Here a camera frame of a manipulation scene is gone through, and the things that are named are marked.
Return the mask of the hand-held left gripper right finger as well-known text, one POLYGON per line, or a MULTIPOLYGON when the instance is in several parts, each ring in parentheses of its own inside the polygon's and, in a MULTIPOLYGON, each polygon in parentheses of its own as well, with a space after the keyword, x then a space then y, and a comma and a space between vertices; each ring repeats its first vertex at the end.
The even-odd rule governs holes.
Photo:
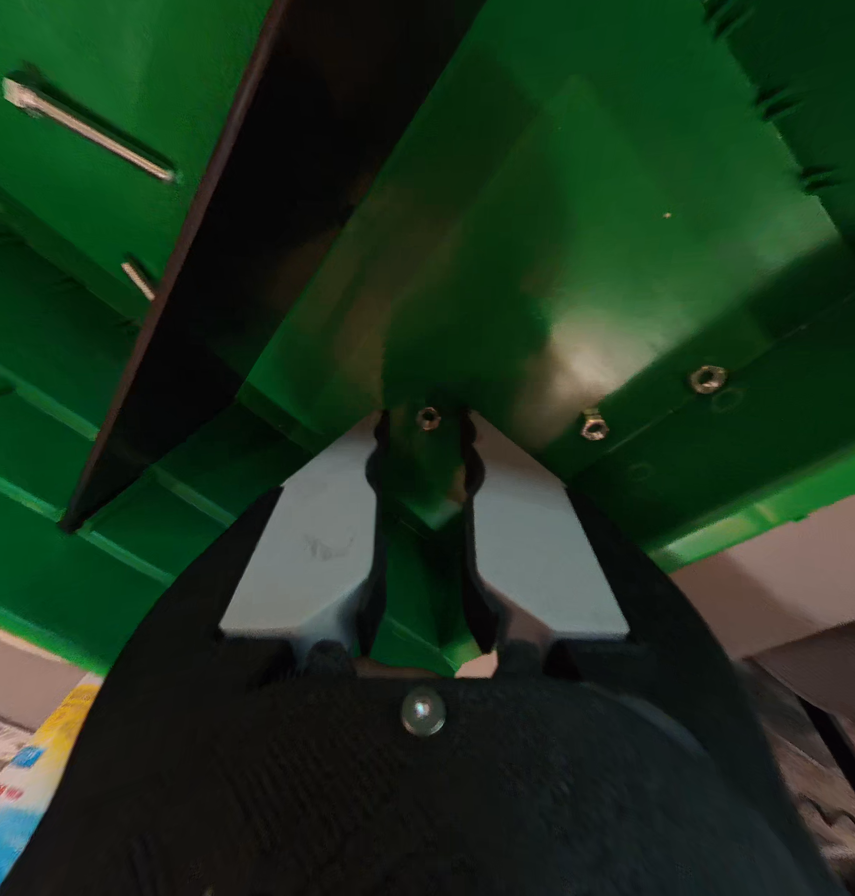
POLYGON ((460 434, 463 611, 480 650, 625 643, 629 623, 564 483, 476 411, 460 434))

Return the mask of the long steel bolt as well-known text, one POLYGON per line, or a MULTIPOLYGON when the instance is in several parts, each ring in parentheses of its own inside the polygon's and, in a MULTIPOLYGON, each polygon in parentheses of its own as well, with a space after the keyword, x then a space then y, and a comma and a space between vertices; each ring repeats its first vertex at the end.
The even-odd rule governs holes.
POLYGON ((88 115, 16 77, 2 80, 4 100, 32 118, 46 119, 162 183, 175 183, 174 167, 132 140, 96 125, 88 115))
POLYGON ((142 263, 132 257, 128 257, 121 263, 121 269, 130 282, 142 293, 142 296, 145 297, 148 302, 153 303, 156 299, 158 286, 152 275, 147 272, 142 263))

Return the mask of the black bin divider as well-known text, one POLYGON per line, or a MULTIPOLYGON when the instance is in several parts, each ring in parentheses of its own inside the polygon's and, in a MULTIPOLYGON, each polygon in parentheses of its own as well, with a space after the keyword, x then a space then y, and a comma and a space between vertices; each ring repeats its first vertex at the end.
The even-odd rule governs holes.
POLYGON ((59 528, 230 407, 483 2, 272 2, 59 528))

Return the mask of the grey ridged object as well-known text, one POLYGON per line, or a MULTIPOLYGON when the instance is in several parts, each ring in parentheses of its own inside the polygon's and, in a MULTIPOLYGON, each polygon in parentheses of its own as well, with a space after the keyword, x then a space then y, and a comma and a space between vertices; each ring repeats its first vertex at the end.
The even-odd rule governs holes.
POLYGON ((855 894, 855 622, 741 660, 736 669, 801 820, 855 894))

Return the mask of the blue and yellow packet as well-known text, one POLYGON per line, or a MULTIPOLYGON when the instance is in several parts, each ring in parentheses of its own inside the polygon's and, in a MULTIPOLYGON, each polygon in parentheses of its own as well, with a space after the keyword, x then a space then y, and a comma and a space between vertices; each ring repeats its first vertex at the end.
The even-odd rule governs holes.
POLYGON ((47 811, 103 682, 83 677, 0 771, 0 885, 47 811))

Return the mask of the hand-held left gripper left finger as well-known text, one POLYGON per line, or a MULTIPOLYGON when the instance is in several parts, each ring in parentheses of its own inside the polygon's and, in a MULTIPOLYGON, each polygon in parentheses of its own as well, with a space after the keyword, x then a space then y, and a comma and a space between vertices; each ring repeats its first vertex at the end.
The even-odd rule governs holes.
POLYGON ((283 640, 296 656, 321 641, 372 651, 386 609, 387 428, 385 412, 369 414, 285 480, 222 633, 283 640))

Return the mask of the green plastic parts bin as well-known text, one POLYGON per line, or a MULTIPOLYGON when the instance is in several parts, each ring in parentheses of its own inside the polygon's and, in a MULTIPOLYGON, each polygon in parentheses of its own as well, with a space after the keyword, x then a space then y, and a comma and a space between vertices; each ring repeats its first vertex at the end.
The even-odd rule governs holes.
POLYGON ((439 559, 454 440, 422 408, 477 410, 667 572, 854 493, 855 2, 483 3, 232 405, 70 534, 153 306, 121 263, 159 288, 272 2, 0 2, 0 629, 104 670, 373 409, 437 495, 387 502, 376 652, 437 671, 476 647, 439 559))

